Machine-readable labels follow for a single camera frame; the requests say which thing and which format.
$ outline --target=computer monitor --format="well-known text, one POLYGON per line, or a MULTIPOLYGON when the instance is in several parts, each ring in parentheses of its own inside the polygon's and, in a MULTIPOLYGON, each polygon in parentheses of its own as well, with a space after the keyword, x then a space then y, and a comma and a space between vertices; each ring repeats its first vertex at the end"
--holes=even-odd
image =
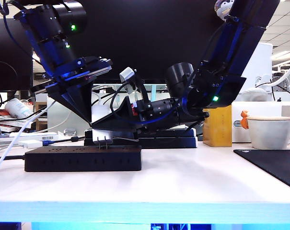
POLYGON ((95 83, 120 83, 126 67, 147 84, 165 83, 164 72, 179 62, 197 66, 214 31, 223 23, 216 0, 79 0, 87 12, 85 32, 70 37, 78 56, 113 61, 95 83))
MULTIPOLYGON (((32 55, 32 46, 20 22, 7 19, 9 29, 23 49, 32 55)), ((33 61, 9 37, 3 19, 0 19, 0 92, 29 90, 33 85, 33 61)))

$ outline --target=mouse pad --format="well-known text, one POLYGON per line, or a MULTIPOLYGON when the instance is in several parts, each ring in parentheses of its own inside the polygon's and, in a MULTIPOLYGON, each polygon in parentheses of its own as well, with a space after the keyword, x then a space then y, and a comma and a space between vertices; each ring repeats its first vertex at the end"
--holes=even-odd
POLYGON ((236 149, 234 152, 290 186, 290 150, 236 149))

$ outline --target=ceramic cup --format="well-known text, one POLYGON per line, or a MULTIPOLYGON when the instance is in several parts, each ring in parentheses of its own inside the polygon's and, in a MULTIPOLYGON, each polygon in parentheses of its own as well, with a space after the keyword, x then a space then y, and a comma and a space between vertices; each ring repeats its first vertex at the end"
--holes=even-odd
POLYGON ((260 150, 283 150, 290 144, 290 117, 249 116, 251 144, 260 150))

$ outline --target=desk surface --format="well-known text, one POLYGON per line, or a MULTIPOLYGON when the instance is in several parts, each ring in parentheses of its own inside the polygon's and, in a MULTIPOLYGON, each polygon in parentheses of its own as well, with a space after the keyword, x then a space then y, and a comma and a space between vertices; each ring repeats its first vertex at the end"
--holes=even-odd
POLYGON ((145 149, 140 172, 25 172, 5 161, 0 221, 290 223, 290 187, 233 153, 250 148, 145 149))

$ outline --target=yellow block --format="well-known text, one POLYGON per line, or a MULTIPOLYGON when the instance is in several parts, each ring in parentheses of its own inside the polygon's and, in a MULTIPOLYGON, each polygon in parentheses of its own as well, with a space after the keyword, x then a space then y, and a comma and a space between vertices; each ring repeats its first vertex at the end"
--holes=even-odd
POLYGON ((224 108, 204 109, 210 113, 203 126, 203 143, 212 147, 232 146, 231 105, 224 108))

